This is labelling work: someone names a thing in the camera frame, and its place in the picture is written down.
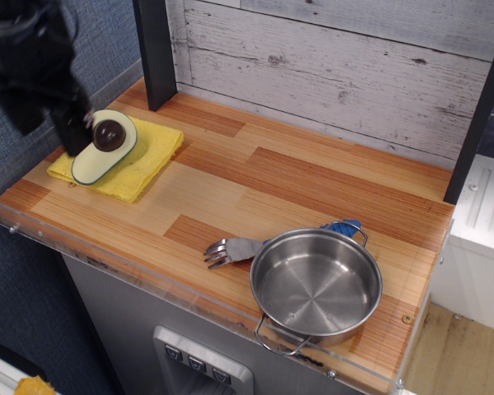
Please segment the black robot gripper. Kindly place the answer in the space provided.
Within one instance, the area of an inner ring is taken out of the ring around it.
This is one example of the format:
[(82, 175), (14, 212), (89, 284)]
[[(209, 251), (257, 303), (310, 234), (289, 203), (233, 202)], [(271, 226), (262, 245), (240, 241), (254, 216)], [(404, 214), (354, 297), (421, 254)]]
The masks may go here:
[(78, 32), (68, 1), (0, 1), (0, 105), (24, 136), (48, 109), (70, 156), (93, 139), (93, 108), (71, 72)]

